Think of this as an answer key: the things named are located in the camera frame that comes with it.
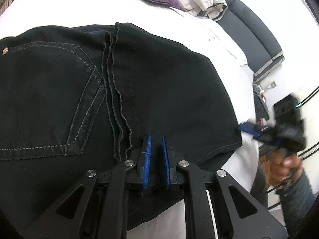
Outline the right forearm dark sleeve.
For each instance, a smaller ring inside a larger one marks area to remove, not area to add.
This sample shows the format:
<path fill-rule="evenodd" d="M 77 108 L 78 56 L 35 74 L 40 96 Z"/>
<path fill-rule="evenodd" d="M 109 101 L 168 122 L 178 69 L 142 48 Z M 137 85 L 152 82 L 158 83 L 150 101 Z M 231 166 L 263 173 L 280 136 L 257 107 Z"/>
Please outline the right forearm dark sleeve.
<path fill-rule="evenodd" d="M 277 189 L 288 235 L 297 230 L 316 200 L 305 172 L 287 189 Z"/>

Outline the person right hand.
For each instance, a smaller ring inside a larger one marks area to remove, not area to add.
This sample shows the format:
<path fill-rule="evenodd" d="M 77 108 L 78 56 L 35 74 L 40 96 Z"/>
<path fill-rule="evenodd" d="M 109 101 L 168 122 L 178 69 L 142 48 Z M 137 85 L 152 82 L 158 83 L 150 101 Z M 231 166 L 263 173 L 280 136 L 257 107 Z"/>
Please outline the person right hand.
<path fill-rule="evenodd" d="M 284 158 L 283 153 L 278 150 L 273 151 L 269 157 L 261 157 L 259 164 L 266 176 L 267 188 L 277 187 L 289 177 L 291 177 L 290 184 L 292 184 L 303 173 L 303 164 L 300 158 L 296 155 Z"/>

